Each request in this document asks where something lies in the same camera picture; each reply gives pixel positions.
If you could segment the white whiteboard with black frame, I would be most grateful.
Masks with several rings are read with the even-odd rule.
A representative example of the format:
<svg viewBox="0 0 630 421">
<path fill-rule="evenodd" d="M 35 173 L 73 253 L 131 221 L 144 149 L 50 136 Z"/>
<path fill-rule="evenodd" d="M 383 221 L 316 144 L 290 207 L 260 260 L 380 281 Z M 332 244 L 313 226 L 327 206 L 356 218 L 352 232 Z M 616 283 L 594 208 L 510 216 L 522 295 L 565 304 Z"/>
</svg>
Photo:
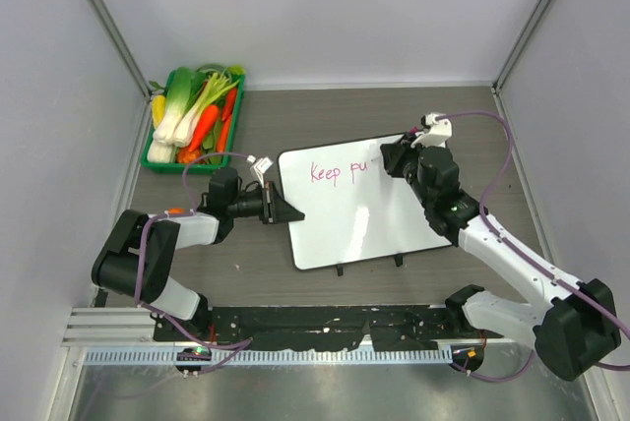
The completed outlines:
<svg viewBox="0 0 630 421">
<path fill-rule="evenodd" d="M 393 257 L 450 242 L 430 229 L 410 186 L 383 167 L 380 146 L 401 135 L 280 153 L 284 199 L 304 214 L 288 225 L 301 271 Z"/>
</svg>

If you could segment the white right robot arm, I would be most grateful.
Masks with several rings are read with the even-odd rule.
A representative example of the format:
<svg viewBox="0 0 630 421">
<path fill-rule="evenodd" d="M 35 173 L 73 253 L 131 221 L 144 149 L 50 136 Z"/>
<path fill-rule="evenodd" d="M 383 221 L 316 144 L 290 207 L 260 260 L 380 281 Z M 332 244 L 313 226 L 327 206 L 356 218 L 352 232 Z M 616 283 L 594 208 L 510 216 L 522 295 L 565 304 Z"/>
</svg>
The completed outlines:
<svg viewBox="0 0 630 421">
<path fill-rule="evenodd" d="M 573 381 L 621 343 L 610 288 L 598 279 L 583 282 L 521 243 L 465 192 L 459 167 L 445 147 L 424 147 L 404 134 L 380 148 L 385 172 L 407 182 L 429 227 L 453 246 L 480 259 L 523 297 L 516 303 L 478 285 L 446 301 L 449 333 L 475 330 L 501 334 L 530 348 L 545 367 Z"/>
</svg>

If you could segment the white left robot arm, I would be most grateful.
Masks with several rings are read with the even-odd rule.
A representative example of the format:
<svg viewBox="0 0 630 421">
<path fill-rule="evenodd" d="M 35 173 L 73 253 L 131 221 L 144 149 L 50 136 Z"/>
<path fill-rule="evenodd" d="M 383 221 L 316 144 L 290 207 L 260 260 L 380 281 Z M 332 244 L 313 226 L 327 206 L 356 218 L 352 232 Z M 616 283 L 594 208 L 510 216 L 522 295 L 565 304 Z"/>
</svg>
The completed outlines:
<svg viewBox="0 0 630 421">
<path fill-rule="evenodd" d="M 305 214 L 285 200 L 272 181 L 246 187 L 238 172 L 223 168 L 209 181 L 194 211 L 146 214 L 124 211 L 92 268 L 94 285 L 132 297 L 153 312 L 173 319 L 187 340 L 210 334 L 208 299 L 170 276 L 177 250 L 222 242 L 238 218 L 257 217 L 264 224 L 299 222 Z"/>
</svg>

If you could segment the orange toy fruit in tray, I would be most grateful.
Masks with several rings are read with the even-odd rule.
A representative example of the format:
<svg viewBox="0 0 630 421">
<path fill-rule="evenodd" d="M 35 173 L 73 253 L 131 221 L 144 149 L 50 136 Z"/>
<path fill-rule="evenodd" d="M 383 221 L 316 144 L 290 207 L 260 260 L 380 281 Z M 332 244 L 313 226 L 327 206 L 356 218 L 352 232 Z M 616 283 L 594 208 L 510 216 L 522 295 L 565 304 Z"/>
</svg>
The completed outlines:
<svg viewBox="0 0 630 421">
<path fill-rule="evenodd" d="M 176 156 L 176 162 L 179 164 L 190 164 L 198 160 L 203 155 L 201 149 L 191 150 L 189 148 L 180 149 Z"/>
</svg>

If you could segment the red toy chili pepper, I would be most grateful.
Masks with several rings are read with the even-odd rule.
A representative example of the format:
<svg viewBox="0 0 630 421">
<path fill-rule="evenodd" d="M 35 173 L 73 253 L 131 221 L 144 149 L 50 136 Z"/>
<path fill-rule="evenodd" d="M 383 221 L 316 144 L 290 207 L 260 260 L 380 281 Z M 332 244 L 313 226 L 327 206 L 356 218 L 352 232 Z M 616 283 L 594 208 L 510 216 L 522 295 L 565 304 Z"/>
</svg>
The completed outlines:
<svg viewBox="0 0 630 421">
<path fill-rule="evenodd" d="M 226 94 L 221 115 L 221 120 L 223 122 L 225 122 L 231 116 L 237 96 L 238 87 L 234 87 Z"/>
</svg>

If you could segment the orange toy carrot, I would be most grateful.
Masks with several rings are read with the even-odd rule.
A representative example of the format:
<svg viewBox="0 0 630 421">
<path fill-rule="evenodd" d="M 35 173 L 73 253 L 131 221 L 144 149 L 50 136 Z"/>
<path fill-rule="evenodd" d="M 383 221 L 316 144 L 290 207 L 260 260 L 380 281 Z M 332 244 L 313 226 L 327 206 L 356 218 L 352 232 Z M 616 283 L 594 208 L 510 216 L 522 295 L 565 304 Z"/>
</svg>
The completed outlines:
<svg viewBox="0 0 630 421">
<path fill-rule="evenodd" d="M 201 146 L 220 116 L 221 111 L 215 104 L 210 104 L 206 107 L 194 130 L 188 150 L 197 150 Z"/>
</svg>

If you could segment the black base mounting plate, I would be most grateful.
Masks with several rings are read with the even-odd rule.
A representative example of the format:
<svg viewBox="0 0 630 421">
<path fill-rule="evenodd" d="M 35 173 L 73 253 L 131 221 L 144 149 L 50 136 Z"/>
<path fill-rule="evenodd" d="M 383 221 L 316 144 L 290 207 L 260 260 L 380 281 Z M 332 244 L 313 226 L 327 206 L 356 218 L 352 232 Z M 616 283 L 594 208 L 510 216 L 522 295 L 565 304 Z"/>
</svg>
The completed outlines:
<svg viewBox="0 0 630 421">
<path fill-rule="evenodd" d="M 427 305 L 215 307 L 200 322 L 181 322 L 219 346 L 248 339 L 257 351 L 353 351 L 369 337 L 377 351 L 433 349 L 439 340 L 474 339 L 449 311 Z"/>
</svg>

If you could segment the white green toy leek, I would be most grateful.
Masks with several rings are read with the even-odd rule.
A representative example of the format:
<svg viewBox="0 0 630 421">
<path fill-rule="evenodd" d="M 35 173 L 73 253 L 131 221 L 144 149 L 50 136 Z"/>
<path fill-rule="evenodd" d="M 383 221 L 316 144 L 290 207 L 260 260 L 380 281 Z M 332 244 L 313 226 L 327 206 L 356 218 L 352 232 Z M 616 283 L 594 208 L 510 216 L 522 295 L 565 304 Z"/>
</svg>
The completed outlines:
<svg viewBox="0 0 630 421">
<path fill-rule="evenodd" d="M 232 82 L 225 74 L 213 73 L 208 77 L 197 99 L 178 123 L 172 136 L 173 144 L 178 148 L 187 147 L 204 110 L 238 84 L 239 80 Z"/>
</svg>

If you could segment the white green toy bok choy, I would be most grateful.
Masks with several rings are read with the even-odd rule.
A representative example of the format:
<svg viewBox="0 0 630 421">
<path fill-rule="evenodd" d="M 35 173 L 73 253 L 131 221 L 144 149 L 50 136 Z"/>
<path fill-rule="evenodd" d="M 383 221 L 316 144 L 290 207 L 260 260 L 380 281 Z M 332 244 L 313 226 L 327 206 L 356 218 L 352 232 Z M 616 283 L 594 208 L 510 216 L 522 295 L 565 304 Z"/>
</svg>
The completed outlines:
<svg viewBox="0 0 630 421">
<path fill-rule="evenodd" d="M 163 118 L 154 130 L 155 141 L 172 144 L 175 129 L 187 111 L 192 78 L 193 72 L 188 67 L 179 67 L 175 71 L 166 93 Z"/>
</svg>

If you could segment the yellow toy corn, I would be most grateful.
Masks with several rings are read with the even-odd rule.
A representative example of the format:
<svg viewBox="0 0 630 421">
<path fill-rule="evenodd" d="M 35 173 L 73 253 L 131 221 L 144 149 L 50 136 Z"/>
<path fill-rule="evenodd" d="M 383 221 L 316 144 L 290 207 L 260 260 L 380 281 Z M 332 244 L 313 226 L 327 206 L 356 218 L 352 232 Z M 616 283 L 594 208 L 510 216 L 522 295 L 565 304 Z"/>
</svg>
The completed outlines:
<svg viewBox="0 0 630 421">
<path fill-rule="evenodd" d="M 152 100 L 152 104 L 151 104 L 152 122 L 153 122 L 153 127 L 155 129 L 158 128 L 159 124 L 164 118 L 165 104 L 166 104 L 166 97 L 162 94 L 156 95 Z"/>
</svg>

